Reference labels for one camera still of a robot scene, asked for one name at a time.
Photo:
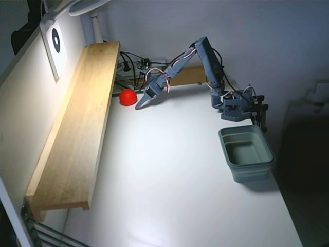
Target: robotic arm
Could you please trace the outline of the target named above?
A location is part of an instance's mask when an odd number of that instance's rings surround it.
[[[156,98],[162,92],[164,86],[168,84],[170,78],[174,78],[189,60],[198,54],[201,58],[205,74],[209,78],[211,104],[215,109],[222,105],[221,96],[225,93],[223,83],[223,68],[219,63],[207,37],[202,37],[193,43],[190,48],[179,58],[167,67],[160,76],[150,78],[149,85],[145,88],[144,96],[136,104],[135,109],[139,109],[146,101]]]
[[[265,127],[265,112],[268,105],[262,105],[264,96],[252,96],[252,87],[249,86],[245,90],[225,91],[224,77],[226,75],[223,71],[223,66],[219,63],[207,37],[202,37],[193,43],[190,48],[176,61],[169,65],[165,71],[161,71],[162,75],[152,76],[150,72],[145,79],[149,81],[149,85],[144,90],[144,95],[136,104],[135,109],[139,109],[146,101],[152,100],[161,94],[165,85],[169,91],[169,79],[174,78],[182,68],[189,62],[189,60],[198,54],[204,70],[205,75],[209,78],[208,87],[210,88],[211,105],[213,108],[222,112],[221,118],[229,121],[242,121],[251,118],[253,121],[259,122],[259,126],[266,131]],[[252,116],[252,112],[257,112],[257,117]]]

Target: red object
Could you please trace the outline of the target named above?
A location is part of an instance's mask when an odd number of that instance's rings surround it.
[[[120,93],[120,104],[128,107],[137,102],[137,94],[132,89],[125,89]]]

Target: plastic container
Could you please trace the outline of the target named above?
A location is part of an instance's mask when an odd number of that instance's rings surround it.
[[[262,130],[255,125],[219,131],[225,159],[237,183],[267,177],[274,155]]]

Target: wooden shelf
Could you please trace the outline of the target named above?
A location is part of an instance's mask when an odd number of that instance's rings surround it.
[[[90,209],[119,50],[110,42],[81,54],[25,194],[39,222],[47,210]]]

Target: white table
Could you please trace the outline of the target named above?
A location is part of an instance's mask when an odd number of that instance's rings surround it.
[[[272,176],[238,184],[206,85],[172,87],[135,111],[112,99],[91,211],[65,233],[94,247],[302,246]]]

